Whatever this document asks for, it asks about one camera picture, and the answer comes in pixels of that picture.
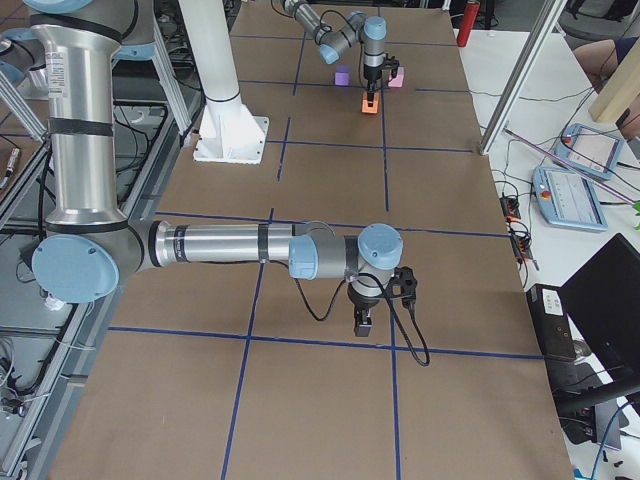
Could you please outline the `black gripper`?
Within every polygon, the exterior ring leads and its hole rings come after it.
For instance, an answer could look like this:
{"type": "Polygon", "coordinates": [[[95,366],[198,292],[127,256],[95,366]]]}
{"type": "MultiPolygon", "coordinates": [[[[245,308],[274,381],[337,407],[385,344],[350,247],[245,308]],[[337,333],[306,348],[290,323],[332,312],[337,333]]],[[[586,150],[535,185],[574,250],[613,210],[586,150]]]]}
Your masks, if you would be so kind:
{"type": "Polygon", "coordinates": [[[363,76],[365,80],[365,91],[367,104],[373,106],[375,103],[375,92],[379,90],[378,84],[382,77],[382,66],[363,65],[363,76]]]}
{"type": "Polygon", "coordinates": [[[368,337],[372,330],[371,309],[382,299],[382,294],[377,293],[367,296],[359,293],[352,284],[348,286],[347,295],[354,306],[354,335],[356,337],[368,337]]]}

